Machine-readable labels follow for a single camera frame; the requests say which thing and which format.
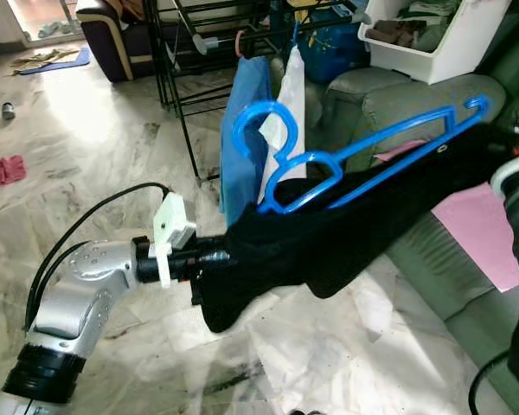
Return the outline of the black garment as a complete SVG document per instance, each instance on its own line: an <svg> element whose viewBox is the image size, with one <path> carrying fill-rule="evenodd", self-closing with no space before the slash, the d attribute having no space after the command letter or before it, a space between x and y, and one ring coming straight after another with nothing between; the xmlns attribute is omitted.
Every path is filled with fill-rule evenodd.
<svg viewBox="0 0 519 415"><path fill-rule="evenodd" d="M224 234L232 265L192 282L208 331L232 328L256 297L277 287L306 284L319 299L334 296L446 197L488 182L517 156L519 134L477 124L341 207L334 201L383 166L351 171L289 214L248 204Z"/></svg>

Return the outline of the blue hanging garment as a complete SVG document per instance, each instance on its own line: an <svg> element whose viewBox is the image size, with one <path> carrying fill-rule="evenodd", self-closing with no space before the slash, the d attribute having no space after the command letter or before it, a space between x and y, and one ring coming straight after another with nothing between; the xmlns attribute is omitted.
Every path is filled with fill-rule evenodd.
<svg viewBox="0 0 519 415"><path fill-rule="evenodd" d="M272 98L270 63L265 56L240 59L233 87L221 118L221 212L228 225L239 219L247 205L256 202L260 192L267 154L267 143L260 134L263 118L253 118L243 128L242 143L249 153L234 145L234 122L252 103Z"/></svg>

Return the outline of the white hanging shirt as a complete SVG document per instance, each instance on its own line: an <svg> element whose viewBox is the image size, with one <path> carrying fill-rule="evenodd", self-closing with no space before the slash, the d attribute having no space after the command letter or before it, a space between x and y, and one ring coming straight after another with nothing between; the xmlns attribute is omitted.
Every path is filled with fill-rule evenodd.
<svg viewBox="0 0 519 415"><path fill-rule="evenodd" d="M292 48L290 58L286 63L285 74L280 83L279 94L277 94L277 102L283 104L292 114L292 123L298 127L298 141L292 146L288 158L293 158L304 153L304 63L302 55L298 48ZM282 118L276 113L271 113L264 119L263 124L259 128L259 133L263 135L267 145L267 154L262 169L262 181L260 181L259 198L257 202L261 202L264 197L265 186L270 181L272 174L279 168L274 155L279 153L286 143L287 129L284 126Z"/></svg>

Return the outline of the black metal drying rack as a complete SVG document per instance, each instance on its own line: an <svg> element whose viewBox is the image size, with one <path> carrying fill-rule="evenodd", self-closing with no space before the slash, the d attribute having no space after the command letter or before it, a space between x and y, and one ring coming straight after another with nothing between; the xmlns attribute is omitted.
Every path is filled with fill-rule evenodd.
<svg viewBox="0 0 519 415"><path fill-rule="evenodd" d="M179 121L195 178L211 182L220 177L220 167L202 165L188 119L222 115L227 108L233 82L209 83L208 76L229 76L236 70L235 32L245 30L242 51L247 58L285 58L296 13L358 4L354 0L144 0L144 5L160 102ZM366 13L363 5L358 7ZM326 25L300 24L300 32Z"/></svg>

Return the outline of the red floor cloth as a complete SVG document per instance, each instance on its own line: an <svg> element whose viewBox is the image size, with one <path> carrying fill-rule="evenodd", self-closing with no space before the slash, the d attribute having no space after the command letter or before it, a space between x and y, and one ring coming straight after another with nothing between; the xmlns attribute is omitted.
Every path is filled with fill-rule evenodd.
<svg viewBox="0 0 519 415"><path fill-rule="evenodd" d="M26 163L22 155L0 158L0 186L22 181L26 176Z"/></svg>

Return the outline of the pink mat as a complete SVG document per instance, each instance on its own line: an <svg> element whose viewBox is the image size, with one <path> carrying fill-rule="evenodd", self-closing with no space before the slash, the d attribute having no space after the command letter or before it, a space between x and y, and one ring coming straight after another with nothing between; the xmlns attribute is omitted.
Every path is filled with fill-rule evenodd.
<svg viewBox="0 0 519 415"><path fill-rule="evenodd" d="M414 171L431 182L430 209L385 253L415 289L473 299L519 287L505 196L490 182L510 158L511 149L461 139L439 146L426 156L426 167Z"/></svg>

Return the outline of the blue bag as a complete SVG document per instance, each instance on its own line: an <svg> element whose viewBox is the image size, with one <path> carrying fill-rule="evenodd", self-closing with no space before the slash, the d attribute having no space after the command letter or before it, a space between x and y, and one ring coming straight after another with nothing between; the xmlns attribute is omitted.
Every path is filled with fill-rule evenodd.
<svg viewBox="0 0 519 415"><path fill-rule="evenodd" d="M355 5L331 5L312 11L300 11L300 23L327 23L326 27L305 30L298 35L298 51L304 61L304 74L316 83L331 80L356 67L366 67L370 56L358 30L369 16Z"/></svg>

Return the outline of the green leather sofa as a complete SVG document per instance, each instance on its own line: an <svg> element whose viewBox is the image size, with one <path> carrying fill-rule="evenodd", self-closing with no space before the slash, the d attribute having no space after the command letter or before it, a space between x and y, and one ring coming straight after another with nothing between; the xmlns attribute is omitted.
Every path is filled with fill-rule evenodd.
<svg viewBox="0 0 519 415"><path fill-rule="evenodd" d="M512 3L498 25L484 59L473 73L427 84L386 68L364 67L339 75L328 84L315 144L345 146L402 119L445 105L461 106L465 99L484 94L493 105L486 122L508 128L519 115L519 3ZM393 395L422 388L425 395L408 404L423 415L470 415L468 395L477 370L509 346L519 317L519 287L458 299L417 290L410 277L384 252L356 281L339 291L358 305L363 321L385 307L401 317L398 327L386 329L381 352L383 368L393 373ZM451 371L442 364L414 370L413 353L399 352L397 335L422 335L432 345L452 336L471 363Z"/></svg>

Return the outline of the blue door mat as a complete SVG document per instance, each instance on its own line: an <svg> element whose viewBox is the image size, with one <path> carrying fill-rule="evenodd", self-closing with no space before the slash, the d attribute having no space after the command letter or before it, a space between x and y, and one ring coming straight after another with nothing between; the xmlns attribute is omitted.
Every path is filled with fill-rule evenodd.
<svg viewBox="0 0 519 415"><path fill-rule="evenodd" d="M48 52L37 53L28 58L15 59L10 64L10 75L30 75L70 67L88 66L91 58L89 47L54 48Z"/></svg>

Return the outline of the brown folded clothes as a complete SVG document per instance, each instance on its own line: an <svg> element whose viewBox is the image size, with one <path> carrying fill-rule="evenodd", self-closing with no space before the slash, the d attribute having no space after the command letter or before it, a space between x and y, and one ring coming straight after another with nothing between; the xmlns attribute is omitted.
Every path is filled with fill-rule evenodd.
<svg viewBox="0 0 519 415"><path fill-rule="evenodd" d="M367 28L366 36L379 42L412 48L415 40L426 30L428 24L421 20L393 21L382 20Z"/></svg>

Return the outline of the white plastic storage bin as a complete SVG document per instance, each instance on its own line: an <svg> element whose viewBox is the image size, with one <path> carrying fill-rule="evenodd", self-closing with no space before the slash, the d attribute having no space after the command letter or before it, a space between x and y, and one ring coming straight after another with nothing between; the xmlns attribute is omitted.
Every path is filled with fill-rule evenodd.
<svg viewBox="0 0 519 415"><path fill-rule="evenodd" d="M476 70L510 3L511 0L458 0L458 10L431 53L370 39L366 23L359 28L358 38L367 45L370 66L433 84Z"/></svg>

